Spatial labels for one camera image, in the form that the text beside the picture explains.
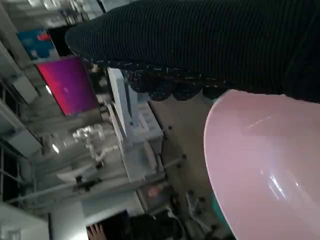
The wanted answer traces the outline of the black gloved right hand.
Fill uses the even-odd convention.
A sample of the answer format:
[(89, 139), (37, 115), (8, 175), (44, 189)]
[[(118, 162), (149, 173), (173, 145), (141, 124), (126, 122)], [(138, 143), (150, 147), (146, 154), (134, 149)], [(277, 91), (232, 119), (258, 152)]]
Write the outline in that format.
[(65, 42), (153, 101), (228, 90), (320, 101), (317, 0), (137, 0), (70, 28)]

